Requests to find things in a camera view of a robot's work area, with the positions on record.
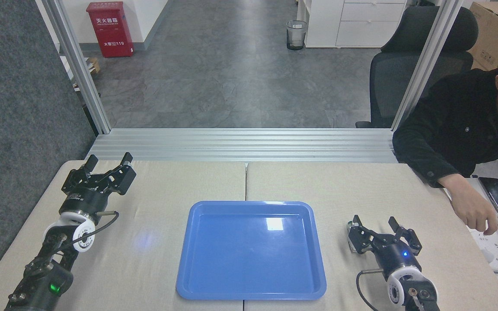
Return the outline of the person's hand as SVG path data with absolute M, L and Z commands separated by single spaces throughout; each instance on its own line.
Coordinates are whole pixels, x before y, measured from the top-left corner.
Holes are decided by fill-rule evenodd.
M 454 194 L 451 204 L 455 214 L 468 228 L 492 235 L 498 230 L 495 209 L 478 192 Z

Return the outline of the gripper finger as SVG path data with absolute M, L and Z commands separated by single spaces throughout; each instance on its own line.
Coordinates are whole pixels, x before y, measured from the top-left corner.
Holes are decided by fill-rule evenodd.
M 413 255 L 417 256 L 422 250 L 421 242 L 417 237 L 415 231 L 410 228 L 404 228 L 396 221 L 394 216 L 389 218 L 389 225 L 393 232 L 395 233 L 393 237 L 393 242 L 397 243 L 404 238 L 409 246 Z
M 94 154 L 91 154 L 84 165 L 79 167 L 79 169 L 73 169 L 70 171 L 61 190 L 65 194 L 69 194 L 77 185 L 83 182 L 87 183 L 89 176 L 91 175 L 91 171 L 93 171 L 95 165 L 97 165 L 97 162 L 98 158 Z
M 132 161 L 132 154 L 126 152 L 116 168 L 107 171 L 100 177 L 95 177 L 95 191 L 102 194 L 114 192 L 125 195 L 136 177 L 136 172 L 131 166 Z
M 352 221 L 348 223 L 348 240 L 354 252 L 358 254 L 374 250 L 384 242 L 380 234 L 362 225 L 358 215 L 354 215 Z

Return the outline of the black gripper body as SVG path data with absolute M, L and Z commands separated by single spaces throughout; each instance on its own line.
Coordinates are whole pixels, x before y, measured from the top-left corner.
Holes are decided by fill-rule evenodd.
M 412 266 L 420 272 L 422 271 L 421 265 L 405 242 L 399 241 L 388 245 L 374 244 L 373 248 L 376 262 L 382 269 L 382 275 L 385 279 L 388 279 L 395 270 L 402 267 Z
M 91 221 L 99 221 L 98 212 L 105 211 L 110 193 L 99 192 L 92 189 L 75 189 L 68 193 L 59 214 L 72 212 L 83 215 Z

